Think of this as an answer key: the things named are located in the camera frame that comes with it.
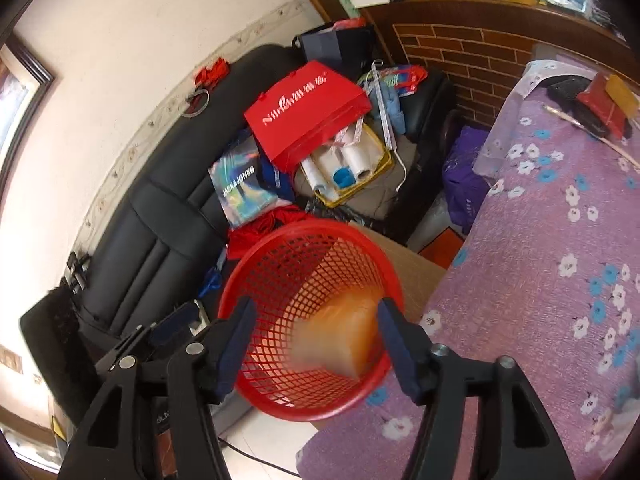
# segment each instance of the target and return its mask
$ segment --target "purple bag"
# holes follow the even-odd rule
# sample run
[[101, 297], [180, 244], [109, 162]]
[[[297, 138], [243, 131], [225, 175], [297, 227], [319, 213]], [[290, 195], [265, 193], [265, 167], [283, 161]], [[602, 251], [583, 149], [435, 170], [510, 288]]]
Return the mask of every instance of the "purple bag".
[[487, 131], [464, 126], [442, 167], [449, 217], [455, 225], [462, 227], [465, 235], [471, 231], [482, 201], [489, 191], [484, 178], [473, 171], [480, 148], [488, 135]]

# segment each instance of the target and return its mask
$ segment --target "red plastic basket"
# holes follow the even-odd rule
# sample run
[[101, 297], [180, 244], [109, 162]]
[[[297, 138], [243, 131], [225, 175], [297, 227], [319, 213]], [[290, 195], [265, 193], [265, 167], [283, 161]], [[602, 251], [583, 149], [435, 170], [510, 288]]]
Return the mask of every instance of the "red plastic basket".
[[350, 408], [382, 382], [391, 362], [381, 344], [359, 380], [288, 365], [294, 321], [310, 317], [353, 285], [380, 286], [404, 310], [400, 283], [385, 253], [357, 229], [332, 220], [283, 226], [242, 258], [218, 315], [229, 317], [241, 296], [255, 301], [257, 322], [236, 382], [252, 405], [286, 420], [320, 420]]

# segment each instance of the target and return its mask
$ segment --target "power cord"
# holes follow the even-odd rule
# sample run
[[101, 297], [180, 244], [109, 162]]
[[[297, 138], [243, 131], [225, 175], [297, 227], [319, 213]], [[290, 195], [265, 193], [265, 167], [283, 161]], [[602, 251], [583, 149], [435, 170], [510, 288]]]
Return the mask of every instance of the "power cord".
[[302, 478], [302, 476], [300, 476], [298, 473], [294, 473], [293, 471], [289, 471], [288, 469], [284, 469], [283, 467], [280, 467], [279, 465], [272, 464], [271, 462], [267, 462], [266, 460], [258, 458], [257, 456], [253, 456], [253, 455], [250, 455], [248, 453], [245, 453], [244, 451], [239, 450], [236, 446], [232, 446], [231, 444], [229, 444], [223, 438], [218, 437], [218, 441], [219, 441], [220, 444], [224, 444], [225, 446], [230, 447], [236, 453], [240, 453], [241, 455], [243, 455], [243, 456], [245, 456], [247, 458], [250, 458], [251, 460], [255, 460], [256, 462], [260, 462], [261, 464], [268, 465], [269, 467], [273, 467], [275, 469], [279, 469], [283, 473], [288, 473], [291, 476], [295, 476], [297, 478]]

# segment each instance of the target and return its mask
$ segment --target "beige wall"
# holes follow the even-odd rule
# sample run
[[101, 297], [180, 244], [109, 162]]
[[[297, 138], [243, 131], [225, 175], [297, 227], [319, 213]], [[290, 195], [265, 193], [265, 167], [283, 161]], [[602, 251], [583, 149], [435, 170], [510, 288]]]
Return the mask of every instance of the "beige wall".
[[[158, 104], [221, 44], [293, 0], [34, 0], [16, 33], [57, 77], [34, 119], [1, 210], [0, 405], [46, 424], [46, 388], [19, 317], [60, 281], [82, 219], [116, 158]], [[320, 22], [308, 3], [254, 43]]]

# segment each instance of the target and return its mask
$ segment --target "yellow tray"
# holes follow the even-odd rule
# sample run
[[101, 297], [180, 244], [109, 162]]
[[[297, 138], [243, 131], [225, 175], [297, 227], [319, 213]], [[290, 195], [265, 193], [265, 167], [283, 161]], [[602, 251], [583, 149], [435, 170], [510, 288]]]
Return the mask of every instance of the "yellow tray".
[[327, 206], [329, 208], [333, 208], [333, 207], [336, 207], [336, 206], [339, 206], [339, 205], [345, 203], [353, 195], [355, 195], [362, 188], [364, 188], [367, 184], [369, 184], [369, 182], [371, 182], [372, 180], [376, 179], [381, 174], [385, 173], [386, 170], [388, 170], [389, 168], [392, 168], [393, 165], [394, 165], [393, 155], [386, 148], [386, 146], [382, 143], [382, 141], [375, 134], [375, 132], [371, 128], [369, 128], [369, 126], [367, 126], [366, 124], [363, 124], [362, 125], [362, 133], [363, 134], [366, 133], [369, 137], [371, 137], [374, 140], [374, 142], [378, 145], [378, 147], [383, 152], [382, 158], [380, 159], [380, 162], [376, 166], [376, 169], [374, 170], [373, 173], [371, 173], [371, 176], [369, 178], [367, 178], [366, 180], [361, 180], [360, 182], [357, 182], [356, 184], [353, 184], [353, 186], [345, 187], [344, 189], [337, 189], [336, 191], [338, 192], [338, 196], [339, 196], [338, 200], [333, 200], [333, 201], [328, 200], [328, 199], [326, 199], [324, 196], [322, 196], [320, 193], [318, 193], [316, 191], [315, 192], [316, 196], [320, 199], [320, 201], [325, 206]]

